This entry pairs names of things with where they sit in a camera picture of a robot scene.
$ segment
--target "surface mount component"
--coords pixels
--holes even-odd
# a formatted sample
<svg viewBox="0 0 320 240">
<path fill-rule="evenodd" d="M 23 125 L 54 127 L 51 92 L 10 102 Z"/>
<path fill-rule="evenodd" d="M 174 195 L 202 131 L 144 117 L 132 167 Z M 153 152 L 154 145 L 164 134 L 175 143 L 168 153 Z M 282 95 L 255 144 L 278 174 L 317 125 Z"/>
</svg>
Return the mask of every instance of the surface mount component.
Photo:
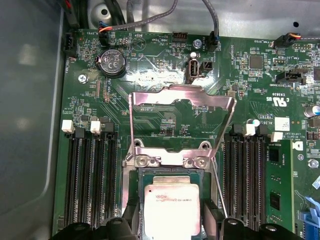
<svg viewBox="0 0 320 240">
<path fill-rule="evenodd" d="M 264 59 L 262 56 L 251 55 L 250 56 L 250 68 L 251 69 L 263 69 Z"/>
<path fill-rule="evenodd" d="M 288 48 L 297 41 L 297 37 L 300 33 L 288 32 L 286 35 L 281 35 L 276 40 L 273 41 L 274 48 Z"/>
<path fill-rule="evenodd" d="M 155 176 L 144 188 L 143 210 L 150 238 L 190 238 L 200 232 L 199 186 L 189 176 Z"/>
<path fill-rule="evenodd" d="M 95 58 L 95 63 L 107 78 L 122 78 L 126 74 L 127 60 L 118 50 L 104 51 Z"/>
<path fill-rule="evenodd" d="M 294 68 L 284 71 L 275 76 L 276 83 L 299 83 L 306 85 L 307 78 L 304 76 L 308 71 L 306 69 Z"/>
</svg>

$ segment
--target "electrolytic capacitor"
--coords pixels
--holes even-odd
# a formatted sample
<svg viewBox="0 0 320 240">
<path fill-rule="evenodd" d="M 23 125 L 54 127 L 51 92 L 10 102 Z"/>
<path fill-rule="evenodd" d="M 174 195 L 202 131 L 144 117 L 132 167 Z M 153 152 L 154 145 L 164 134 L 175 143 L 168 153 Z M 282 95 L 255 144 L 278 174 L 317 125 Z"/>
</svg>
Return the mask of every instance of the electrolytic capacitor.
<svg viewBox="0 0 320 240">
<path fill-rule="evenodd" d="M 315 117 L 320 115 L 320 106 L 308 106 L 304 109 L 304 115 L 307 118 Z"/>
</svg>

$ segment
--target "black memory slot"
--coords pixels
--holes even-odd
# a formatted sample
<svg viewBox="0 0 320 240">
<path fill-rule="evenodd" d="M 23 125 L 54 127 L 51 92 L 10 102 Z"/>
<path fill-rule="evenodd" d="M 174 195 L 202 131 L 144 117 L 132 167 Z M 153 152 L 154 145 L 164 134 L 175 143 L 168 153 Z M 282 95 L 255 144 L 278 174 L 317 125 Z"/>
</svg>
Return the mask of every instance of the black memory slot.
<svg viewBox="0 0 320 240">
<path fill-rule="evenodd" d="M 236 192 L 235 192 L 235 199 L 236 199 L 236 216 L 240 218 L 243 221 L 243 161 L 242 161 L 242 148 L 243 143 L 242 141 L 239 141 L 237 143 L 237 155 L 235 159 L 236 163 Z"/>
<path fill-rule="evenodd" d="M 92 181 L 92 206 L 91 206 L 91 225 L 94 228 L 100 226 L 102 208 L 102 188 L 104 175 L 104 140 L 95 140 L 93 181 Z"/>
<path fill-rule="evenodd" d="M 266 218 L 266 162 L 267 144 L 260 142 L 260 225 L 267 223 Z"/>
<path fill-rule="evenodd" d="M 254 202 L 256 196 L 256 183 L 255 183 L 255 144 L 251 140 L 248 140 L 248 165 L 249 165 L 249 173 L 248 173 L 248 227 L 254 228 Z"/>
<path fill-rule="evenodd" d="M 223 162 L 223 192 L 224 192 L 224 201 L 225 207 L 228 213 L 228 216 L 231 214 L 230 211 L 230 182 L 229 182 L 229 170 L 230 170 L 230 148 L 232 142 L 227 141 L 224 147 L 224 162 Z"/>
<path fill-rule="evenodd" d="M 64 201 L 64 226 L 74 222 L 76 189 L 77 189 L 77 166 L 79 163 L 79 140 L 74 138 L 69 140 L 67 173 L 65 185 Z"/>
<path fill-rule="evenodd" d="M 91 157 L 91 140 L 82 140 L 81 169 L 79 178 L 79 202 L 78 202 L 78 222 L 87 222 L 87 212 L 89 205 L 89 177 L 90 177 L 90 157 Z"/>
<path fill-rule="evenodd" d="M 116 190 L 116 170 L 117 170 L 117 135 L 112 133 L 108 136 L 107 148 L 107 177 L 105 193 L 106 218 L 114 217 L 115 190 Z"/>
</svg>

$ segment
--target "microchip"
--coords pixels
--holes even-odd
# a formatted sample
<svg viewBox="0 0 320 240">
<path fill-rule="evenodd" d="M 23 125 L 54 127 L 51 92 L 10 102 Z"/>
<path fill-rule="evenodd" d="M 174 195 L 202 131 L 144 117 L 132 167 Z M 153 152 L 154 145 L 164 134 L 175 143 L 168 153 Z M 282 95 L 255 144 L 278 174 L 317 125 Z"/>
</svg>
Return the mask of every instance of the microchip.
<svg viewBox="0 0 320 240">
<path fill-rule="evenodd" d="M 234 91 L 234 90 L 228 90 L 228 91 L 226 92 L 226 95 L 229 96 L 229 97 L 235 98 L 235 97 L 236 97 L 236 91 Z"/>
<path fill-rule="evenodd" d="M 313 69 L 313 80 L 320 81 L 320 67 L 315 67 Z"/>
<path fill-rule="evenodd" d="M 81 121 L 89 121 L 88 115 L 81 115 Z"/>
<path fill-rule="evenodd" d="M 110 122 L 110 118 L 103 116 L 103 117 L 100 117 L 100 118 L 99 118 L 99 121 L 100 121 L 100 123 L 105 124 L 105 123 Z"/>
<path fill-rule="evenodd" d="M 278 148 L 270 148 L 269 149 L 269 160 L 275 163 L 279 162 L 279 149 Z"/>
<path fill-rule="evenodd" d="M 250 56 L 250 68 L 251 69 L 263 69 L 264 59 L 262 56 Z"/>
<path fill-rule="evenodd" d="M 168 128 L 165 130 L 165 136 L 166 137 L 172 137 L 172 133 L 173 133 L 173 129 L 172 128 Z"/>
<path fill-rule="evenodd" d="M 270 206 L 280 211 L 280 196 L 274 192 L 270 193 Z"/>
<path fill-rule="evenodd" d="M 314 139 L 314 133 L 312 131 L 306 132 L 306 139 L 307 140 L 313 140 Z"/>
</svg>

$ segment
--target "capacitor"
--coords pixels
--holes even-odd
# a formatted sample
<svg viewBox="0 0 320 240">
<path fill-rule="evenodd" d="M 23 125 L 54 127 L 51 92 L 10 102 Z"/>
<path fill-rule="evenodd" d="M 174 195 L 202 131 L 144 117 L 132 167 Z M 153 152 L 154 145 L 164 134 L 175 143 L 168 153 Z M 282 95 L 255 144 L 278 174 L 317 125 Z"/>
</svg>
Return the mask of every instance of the capacitor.
<svg viewBox="0 0 320 240">
<path fill-rule="evenodd" d="M 199 49 L 202 46 L 202 41 L 200 39 L 196 39 L 193 41 L 192 45 L 195 49 Z"/>
<path fill-rule="evenodd" d="M 260 125 L 260 121 L 258 119 L 248 119 L 246 121 L 247 124 L 253 124 L 255 127 L 258 127 Z"/>
<path fill-rule="evenodd" d="M 116 49 L 109 49 L 95 58 L 97 67 L 110 79 L 122 78 L 126 74 L 127 60 Z"/>
<path fill-rule="evenodd" d="M 315 117 L 320 115 L 320 106 L 308 106 L 304 109 L 304 115 L 307 118 Z"/>
</svg>

